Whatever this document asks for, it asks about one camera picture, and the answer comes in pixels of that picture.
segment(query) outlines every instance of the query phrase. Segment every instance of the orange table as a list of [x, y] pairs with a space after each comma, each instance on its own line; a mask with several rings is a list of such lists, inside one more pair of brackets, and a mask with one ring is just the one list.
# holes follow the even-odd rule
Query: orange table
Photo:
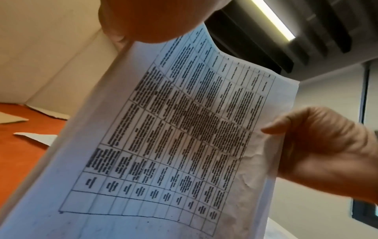
[[0, 124], [0, 207], [2, 207], [48, 148], [40, 142], [13, 133], [59, 134], [66, 121], [14, 104], [0, 104], [0, 112], [29, 119], [27, 122]]

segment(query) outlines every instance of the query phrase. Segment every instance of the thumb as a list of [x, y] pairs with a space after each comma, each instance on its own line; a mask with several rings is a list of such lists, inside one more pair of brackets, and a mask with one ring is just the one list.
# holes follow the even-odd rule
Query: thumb
[[277, 117], [273, 122], [263, 126], [261, 131], [267, 134], [283, 134], [295, 130], [310, 115], [310, 107], [294, 110], [285, 115]]

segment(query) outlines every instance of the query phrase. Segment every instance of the table grid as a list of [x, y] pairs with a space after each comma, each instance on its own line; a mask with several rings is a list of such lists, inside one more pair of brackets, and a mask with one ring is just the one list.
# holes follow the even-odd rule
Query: table grid
[[[239, 72], [237, 82], [231, 82], [238, 67], [231, 79], [227, 78], [234, 61], [229, 61], [228, 58], [223, 65], [225, 57], [213, 48], [204, 31], [204, 28], [197, 28], [190, 34], [165, 44], [162, 52], [165, 52], [164, 49], [168, 51], [166, 54], [161, 52], [155, 59], [114, 119], [59, 209], [61, 213], [160, 218], [180, 222], [213, 236], [238, 170], [239, 159], [252, 135], [274, 78], [254, 69], [247, 84], [252, 80], [255, 70], [258, 76], [253, 79], [250, 94], [247, 95], [247, 87], [242, 86], [250, 67], [240, 85], [237, 83], [246, 66]], [[213, 67], [217, 62], [220, 63], [215, 70]], [[227, 73], [221, 76], [227, 68], [227, 62], [230, 62], [230, 66]], [[265, 85], [262, 92], [270, 84], [265, 96], [258, 94], [263, 79]], [[205, 103], [202, 100], [205, 95], [207, 99], [211, 98], [207, 92], [210, 83], [213, 86], [217, 83], [218, 88], [213, 92], [213, 102], [209, 105], [209, 101]], [[232, 83], [234, 86], [228, 94], [226, 91], [230, 90]], [[225, 90], [217, 97], [224, 86]], [[247, 97], [241, 99], [241, 92]], [[258, 101], [252, 109], [257, 96]], [[218, 98], [223, 103], [214, 110]], [[248, 111], [243, 109], [245, 104], [241, 105], [246, 100], [249, 100]], [[221, 112], [219, 109], [225, 102], [226, 108]], [[243, 127], [251, 109], [252, 120]], [[232, 122], [236, 121], [235, 110], [241, 112], [239, 119], [236, 119], [238, 124]], [[216, 133], [211, 139], [204, 136], [205, 130], [198, 129], [201, 126], [193, 119], [199, 111], [202, 112], [202, 117], [210, 115], [214, 122], [218, 122], [215, 126]], [[223, 135], [218, 139], [226, 141], [218, 140], [219, 131], [223, 131], [223, 134], [230, 133], [230, 127], [233, 130], [231, 138]], [[238, 140], [238, 145], [231, 143], [233, 139]]]

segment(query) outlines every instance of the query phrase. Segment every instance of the fluorescent light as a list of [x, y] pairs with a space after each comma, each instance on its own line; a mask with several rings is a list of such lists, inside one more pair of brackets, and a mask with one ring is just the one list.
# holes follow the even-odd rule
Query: fluorescent light
[[275, 27], [286, 37], [288, 41], [291, 41], [295, 36], [285, 26], [285, 24], [278, 18], [278, 16], [271, 10], [271, 8], [264, 2], [264, 0], [252, 0], [253, 3], [267, 16], [267, 18], [275, 25]]

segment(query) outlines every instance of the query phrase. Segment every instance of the ceiling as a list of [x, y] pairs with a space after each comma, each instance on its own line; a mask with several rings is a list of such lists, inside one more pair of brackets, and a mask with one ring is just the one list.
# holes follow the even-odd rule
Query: ceiling
[[[216, 44], [229, 54], [300, 80], [378, 57], [378, 1], [265, 2], [294, 40], [285, 40], [251, 0], [233, 0], [205, 22]], [[312, 74], [296, 74], [311, 68], [316, 69]]]

